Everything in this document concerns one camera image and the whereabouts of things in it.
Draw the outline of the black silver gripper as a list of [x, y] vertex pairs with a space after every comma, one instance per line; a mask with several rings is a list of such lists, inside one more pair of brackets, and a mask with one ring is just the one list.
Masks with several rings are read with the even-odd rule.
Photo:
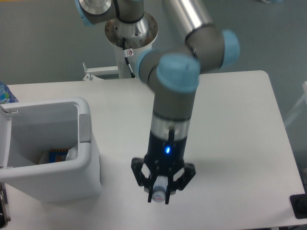
[[[144, 158], [133, 158], [131, 161], [137, 184], [148, 190], [148, 203], [151, 203], [158, 176], [167, 177], [165, 204], [168, 205], [170, 196], [177, 190], [184, 190], [196, 175], [195, 165], [184, 162], [190, 119], [190, 116], [171, 119], [153, 114], [147, 153]], [[144, 164], [150, 171], [148, 178], [142, 172]], [[174, 175], [180, 169], [184, 172], [174, 181]]]

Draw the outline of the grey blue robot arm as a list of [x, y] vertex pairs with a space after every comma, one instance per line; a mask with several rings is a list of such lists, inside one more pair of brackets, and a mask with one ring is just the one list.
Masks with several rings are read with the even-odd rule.
[[203, 1], [165, 0], [163, 7], [180, 28], [184, 45], [169, 52], [146, 50], [135, 64], [128, 50], [144, 47], [153, 36], [142, 0], [77, 0], [86, 25], [114, 23], [115, 45], [122, 50], [128, 76], [137, 77], [154, 92], [149, 144], [143, 158], [131, 168], [148, 201], [169, 203], [194, 177], [192, 163], [184, 161], [189, 124], [201, 74], [236, 62], [240, 46], [236, 34], [214, 26]]

